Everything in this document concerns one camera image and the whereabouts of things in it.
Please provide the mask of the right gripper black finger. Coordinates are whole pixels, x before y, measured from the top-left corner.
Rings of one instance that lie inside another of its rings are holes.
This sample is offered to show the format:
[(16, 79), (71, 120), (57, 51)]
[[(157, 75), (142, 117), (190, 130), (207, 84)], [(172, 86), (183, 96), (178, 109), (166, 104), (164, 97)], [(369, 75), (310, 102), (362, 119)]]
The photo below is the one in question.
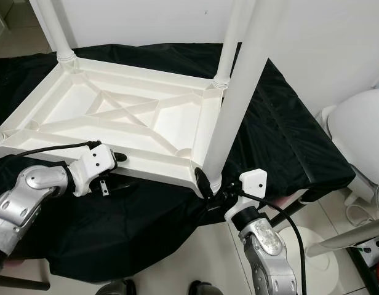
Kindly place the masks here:
[(197, 190), (202, 199), (212, 199), (214, 197), (214, 192), (212, 191), (209, 179), (207, 179), (207, 175), (201, 168), (195, 168), (193, 172), (196, 177)]

